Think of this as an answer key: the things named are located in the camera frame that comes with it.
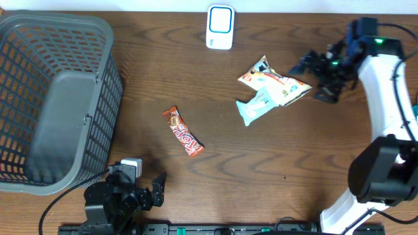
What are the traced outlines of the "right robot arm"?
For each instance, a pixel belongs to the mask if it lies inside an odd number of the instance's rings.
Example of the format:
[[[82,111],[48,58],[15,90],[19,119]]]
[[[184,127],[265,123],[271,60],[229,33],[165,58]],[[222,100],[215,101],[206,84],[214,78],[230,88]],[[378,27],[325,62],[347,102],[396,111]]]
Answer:
[[[317,100],[338,102],[348,81],[362,84],[372,127],[369,146],[351,163],[348,187],[319,216],[315,234],[369,234],[374,214],[417,196],[417,120],[406,86],[408,60],[398,39],[382,37],[375,18],[352,21],[324,54],[307,53],[290,74],[312,73]]]

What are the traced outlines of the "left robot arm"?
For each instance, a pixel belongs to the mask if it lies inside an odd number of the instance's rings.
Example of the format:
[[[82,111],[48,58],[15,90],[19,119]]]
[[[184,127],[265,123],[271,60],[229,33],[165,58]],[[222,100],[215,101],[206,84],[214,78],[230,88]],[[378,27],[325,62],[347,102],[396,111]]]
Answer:
[[[152,189],[137,187],[137,178],[135,166],[119,162],[109,166],[106,179],[90,185],[84,192],[87,221],[79,233],[142,234],[133,216],[137,211],[163,205],[167,173],[152,181]]]

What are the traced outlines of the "yellow white snack bag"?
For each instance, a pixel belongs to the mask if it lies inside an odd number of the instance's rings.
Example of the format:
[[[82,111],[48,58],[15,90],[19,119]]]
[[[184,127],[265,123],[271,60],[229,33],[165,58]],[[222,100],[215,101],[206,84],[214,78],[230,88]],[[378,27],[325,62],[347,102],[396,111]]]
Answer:
[[[288,106],[312,90],[312,86],[296,78],[278,74],[270,66],[265,55],[247,73],[239,77],[238,81],[256,91],[268,88],[279,99],[280,106]]]

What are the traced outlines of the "blue mouthwash bottle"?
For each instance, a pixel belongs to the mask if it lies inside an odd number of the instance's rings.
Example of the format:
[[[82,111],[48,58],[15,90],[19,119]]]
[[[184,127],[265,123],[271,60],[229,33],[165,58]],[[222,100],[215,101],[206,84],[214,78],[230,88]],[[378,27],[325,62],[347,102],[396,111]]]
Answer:
[[[418,104],[414,105],[412,107],[412,110],[413,110],[415,118],[418,119]]]

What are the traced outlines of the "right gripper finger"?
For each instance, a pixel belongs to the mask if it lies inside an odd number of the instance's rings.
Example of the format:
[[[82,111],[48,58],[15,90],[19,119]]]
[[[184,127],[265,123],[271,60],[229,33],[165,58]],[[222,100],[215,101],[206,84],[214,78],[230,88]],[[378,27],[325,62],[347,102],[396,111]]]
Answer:
[[[311,50],[300,58],[300,61],[288,72],[289,75],[302,75],[306,70],[310,70],[317,61],[317,52]]]
[[[313,96],[314,99],[323,101],[329,104],[336,104],[339,101],[342,88],[338,86],[318,86],[318,90]]]

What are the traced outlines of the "orange chocolate bar wrapper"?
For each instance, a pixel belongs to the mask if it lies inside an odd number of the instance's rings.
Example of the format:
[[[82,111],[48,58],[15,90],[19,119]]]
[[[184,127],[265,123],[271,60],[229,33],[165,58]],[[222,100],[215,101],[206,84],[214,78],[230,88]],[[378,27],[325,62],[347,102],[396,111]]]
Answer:
[[[184,123],[177,106],[172,106],[168,110],[165,110],[163,117],[190,157],[194,157],[204,151],[204,146],[194,137],[188,126]]]

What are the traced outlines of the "light teal tissue pack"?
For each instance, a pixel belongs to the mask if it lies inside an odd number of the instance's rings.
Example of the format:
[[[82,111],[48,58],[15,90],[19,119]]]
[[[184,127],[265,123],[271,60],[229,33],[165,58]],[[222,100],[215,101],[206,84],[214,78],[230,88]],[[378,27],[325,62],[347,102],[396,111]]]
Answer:
[[[244,125],[248,127],[251,122],[263,116],[271,109],[280,105],[280,98],[273,94],[267,87],[262,87],[254,98],[247,103],[236,101],[236,105],[244,120]]]

